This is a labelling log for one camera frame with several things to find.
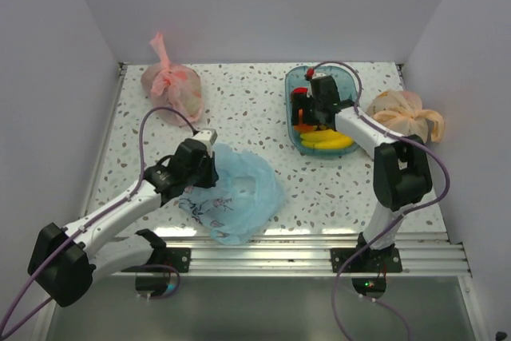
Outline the orange fruit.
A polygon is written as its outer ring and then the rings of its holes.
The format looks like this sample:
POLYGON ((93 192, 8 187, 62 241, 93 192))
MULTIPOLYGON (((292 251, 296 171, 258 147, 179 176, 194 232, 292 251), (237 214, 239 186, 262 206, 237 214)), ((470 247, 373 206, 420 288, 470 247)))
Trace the orange fruit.
POLYGON ((317 126, 316 125, 294 125, 293 129, 298 134, 303 134, 303 133, 314 132, 317 129, 317 126))

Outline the yellow banana bunch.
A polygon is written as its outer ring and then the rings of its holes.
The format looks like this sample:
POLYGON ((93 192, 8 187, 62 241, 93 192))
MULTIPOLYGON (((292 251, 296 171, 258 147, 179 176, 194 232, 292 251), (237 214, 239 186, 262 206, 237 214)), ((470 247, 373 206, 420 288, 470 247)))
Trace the yellow banana bunch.
POLYGON ((310 149, 345 149, 354 144, 354 141, 339 132, 331 129, 301 133, 301 144, 310 149))

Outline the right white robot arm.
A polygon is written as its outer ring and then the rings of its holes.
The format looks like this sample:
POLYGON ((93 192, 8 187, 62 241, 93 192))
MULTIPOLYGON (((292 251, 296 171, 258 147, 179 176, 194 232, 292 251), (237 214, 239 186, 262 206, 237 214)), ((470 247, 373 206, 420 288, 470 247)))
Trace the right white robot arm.
POLYGON ((305 74, 310 86, 290 93, 290 118, 293 125, 304 123, 341 133, 361 147, 374 162, 373 191, 377 204, 366 229, 364 246, 355 253, 357 265, 373 271, 384 261, 392 247, 401 222, 419 208, 433 187, 427 151, 417 135, 404 136, 385 129, 368 117, 351 99, 343 100, 332 76, 305 74))

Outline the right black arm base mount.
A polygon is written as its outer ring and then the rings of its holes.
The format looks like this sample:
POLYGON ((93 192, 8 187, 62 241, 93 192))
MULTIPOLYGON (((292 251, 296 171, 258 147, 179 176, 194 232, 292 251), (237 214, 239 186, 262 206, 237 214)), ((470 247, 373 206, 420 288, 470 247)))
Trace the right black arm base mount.
POLYGON ((344 273, 366 274, 366 277, 352 277, 352 286, 360 295, 374 299, 386 292, 387 276, 401 272, 401 256, 395 246, 383 250, 369 248, 344 268, 344 273))

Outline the light blue printed plastic bag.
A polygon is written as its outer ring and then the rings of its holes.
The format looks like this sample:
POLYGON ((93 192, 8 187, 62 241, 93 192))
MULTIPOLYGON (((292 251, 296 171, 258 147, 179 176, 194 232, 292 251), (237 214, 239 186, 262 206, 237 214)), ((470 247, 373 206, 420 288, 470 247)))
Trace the light blue printed plastic bag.
POLYGON ((262 157, 221 143, 213 151, 219 177, 216 185, 188 187, 178 206, 219 243, 244 244, 283 207, 285 192, 262 157))

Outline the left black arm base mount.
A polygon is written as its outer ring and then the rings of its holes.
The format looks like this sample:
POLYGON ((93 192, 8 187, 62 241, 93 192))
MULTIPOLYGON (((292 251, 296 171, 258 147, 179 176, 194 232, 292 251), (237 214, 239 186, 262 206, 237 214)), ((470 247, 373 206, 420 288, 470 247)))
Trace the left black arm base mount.
POLYGON ((150 246, 147 260, 129 271, 135 272, 137 294, 148 300, 167 299, 180 287, 181 274, 189 272, 190 248, 169 248, 165 241, 149 229, 141 229, 136 235, 150 246))

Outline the red apple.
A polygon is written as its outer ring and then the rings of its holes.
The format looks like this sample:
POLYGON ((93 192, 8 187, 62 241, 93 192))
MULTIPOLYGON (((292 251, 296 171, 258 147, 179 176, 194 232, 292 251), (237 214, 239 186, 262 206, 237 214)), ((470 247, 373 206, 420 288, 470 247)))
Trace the red apple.
POLYGON ((305 94, 307 95, 309 89, 307 87, 297 87, 291 91, 291 95, 305 94))

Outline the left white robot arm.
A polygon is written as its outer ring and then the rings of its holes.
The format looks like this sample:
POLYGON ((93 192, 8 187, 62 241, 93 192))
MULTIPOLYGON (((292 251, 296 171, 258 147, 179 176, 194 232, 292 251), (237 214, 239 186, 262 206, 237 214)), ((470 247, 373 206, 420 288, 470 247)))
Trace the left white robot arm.
POLYGON ((113 238, 184 192, 215 186, 215 141, 215 130, 201 130, 103 208, 64 227, 46 225, 38 233, 29 274, 60 307, 68 307, 103 277, 128 268, 154 272, 166 266, 170 252, 153 231, 138 230, 118 243, 113 238))

